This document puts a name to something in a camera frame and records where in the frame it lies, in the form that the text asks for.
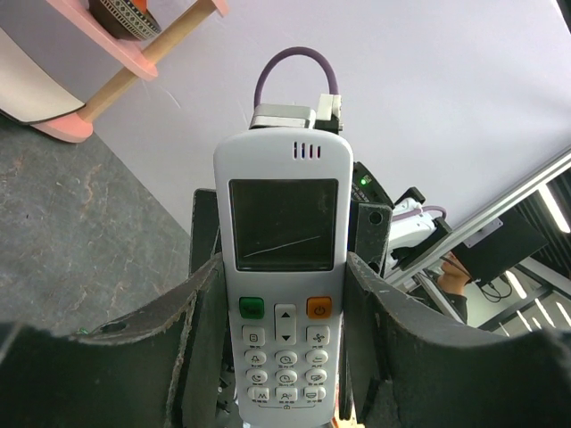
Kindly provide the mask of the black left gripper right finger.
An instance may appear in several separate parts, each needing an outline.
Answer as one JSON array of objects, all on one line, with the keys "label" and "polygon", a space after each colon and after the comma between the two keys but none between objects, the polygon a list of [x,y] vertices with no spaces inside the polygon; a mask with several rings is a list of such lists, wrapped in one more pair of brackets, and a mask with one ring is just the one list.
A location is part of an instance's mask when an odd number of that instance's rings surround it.
[{"label": "black left gripper right finger", "polygon": [[570,336],[455,321],[347,257],[339,414],[367,427],[567,427]]}]

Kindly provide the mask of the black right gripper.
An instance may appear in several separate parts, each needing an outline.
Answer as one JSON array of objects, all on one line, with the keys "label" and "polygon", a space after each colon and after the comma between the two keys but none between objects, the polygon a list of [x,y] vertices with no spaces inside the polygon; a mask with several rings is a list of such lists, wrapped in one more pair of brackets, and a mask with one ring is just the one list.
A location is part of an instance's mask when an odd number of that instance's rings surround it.
[{"label": "black right gripper", "polygon": [[[376,273],[385,271],[392,217],[391,198],[363,163],[354,162],[348,247]],[[193,199],[189,271],[194,273],[220,251],[216,191],[198,189]]]}]

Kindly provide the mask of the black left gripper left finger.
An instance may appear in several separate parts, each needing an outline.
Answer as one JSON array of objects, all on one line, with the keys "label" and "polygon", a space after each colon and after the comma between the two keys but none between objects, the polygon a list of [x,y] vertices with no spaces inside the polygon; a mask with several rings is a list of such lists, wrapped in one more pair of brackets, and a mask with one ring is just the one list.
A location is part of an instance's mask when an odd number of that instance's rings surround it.
[{"label": "black left gripper left finger", "polygon": [[227,327],[220,256],[90,334],[1,326],[4,427],[212,427]]}]

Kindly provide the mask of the pink three-tier shelf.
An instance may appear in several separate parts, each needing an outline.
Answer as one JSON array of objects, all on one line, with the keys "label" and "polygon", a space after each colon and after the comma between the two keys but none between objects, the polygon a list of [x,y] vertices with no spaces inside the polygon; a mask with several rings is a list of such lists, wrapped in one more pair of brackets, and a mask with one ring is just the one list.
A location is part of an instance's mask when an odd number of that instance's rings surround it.
[{"label": "pink three-tier shelf", "polygon": [[148,41],[119,40],[95,19],[86,1],[36,1],[38,28],[29,52],[83,107],[34,128],[66,143],[82,143],[94,123],[136,82],[158,76],[158,63],[204,21],[229,12],[225,1],[150,1],[162,31]]}]

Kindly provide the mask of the patterned dark bowl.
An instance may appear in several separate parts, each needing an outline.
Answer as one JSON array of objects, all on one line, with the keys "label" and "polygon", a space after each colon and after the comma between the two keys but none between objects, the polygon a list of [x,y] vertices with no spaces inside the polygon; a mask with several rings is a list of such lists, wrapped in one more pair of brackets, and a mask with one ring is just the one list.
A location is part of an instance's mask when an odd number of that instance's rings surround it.
[{"label": "patterned dark bowl", "polygon": [[88,0],[88,11],[114,38],[146,41],[161,33],[147,1]]}]

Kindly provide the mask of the aluminium frame post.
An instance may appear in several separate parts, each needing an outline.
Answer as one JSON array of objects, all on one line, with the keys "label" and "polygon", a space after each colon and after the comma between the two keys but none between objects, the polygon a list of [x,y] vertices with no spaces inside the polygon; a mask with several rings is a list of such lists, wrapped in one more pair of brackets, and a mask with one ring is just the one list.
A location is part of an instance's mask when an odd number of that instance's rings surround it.
[{"label": "aluminium frame post", "polygon": [[512,187],[501,197],[484,207],[475,216],[455,228],[451,234],[427,256],[424,256],[416,264],[406,268],[398,269],[391,273],[385,281],[395,288],[402,285],[415,274],[433,265],[441,256],[451,251],[455,246],[463,243],[474,232],[486,226],[495,218],[502,215],[505,211],[511,209],[527,198],[530,194],[536,192],[541,185],[546,185],[555,177],[570,168],[570,149],[567,148],[557,157],[539,168],[532,175],[521,181],[517,186]]}]

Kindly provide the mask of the black monitor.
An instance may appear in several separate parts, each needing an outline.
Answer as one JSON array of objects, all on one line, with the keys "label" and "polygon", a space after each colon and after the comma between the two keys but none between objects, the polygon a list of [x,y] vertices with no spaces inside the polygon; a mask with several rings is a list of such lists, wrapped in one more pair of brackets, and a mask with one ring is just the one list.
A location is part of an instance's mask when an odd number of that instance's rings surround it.
[{"label": "black monitor", "polygon": [[548,241],[515,209],[476,230],[451,252],[479,287],[533,255]]}]

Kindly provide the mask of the person in black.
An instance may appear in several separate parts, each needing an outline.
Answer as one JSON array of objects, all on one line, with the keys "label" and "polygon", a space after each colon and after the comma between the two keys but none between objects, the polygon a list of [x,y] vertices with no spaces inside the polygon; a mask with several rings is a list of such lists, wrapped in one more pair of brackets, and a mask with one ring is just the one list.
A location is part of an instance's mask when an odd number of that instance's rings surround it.
[{"label": "person in black", "polygon": [[448,252],[442,260],[443,273],[438,276],[437,284],[466,324],[468,322],[468,298],[465,295],[465,287],[472,281],[472,276],[452,252]]}]

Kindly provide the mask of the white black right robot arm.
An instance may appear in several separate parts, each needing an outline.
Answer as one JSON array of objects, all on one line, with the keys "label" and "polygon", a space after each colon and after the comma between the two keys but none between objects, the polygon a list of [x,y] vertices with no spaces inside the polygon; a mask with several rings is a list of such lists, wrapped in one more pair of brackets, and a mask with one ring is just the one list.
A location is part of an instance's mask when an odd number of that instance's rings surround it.
[{"label": "white black right robot arm", "polygon": [[[425,204],[416,188],[396,202],[361,162],[353,164],[348,251],[383,276],[408,268],[434,250],[451,233],[444,208]],[[194,192],[189,273],[221,251],[216,191]]]}]

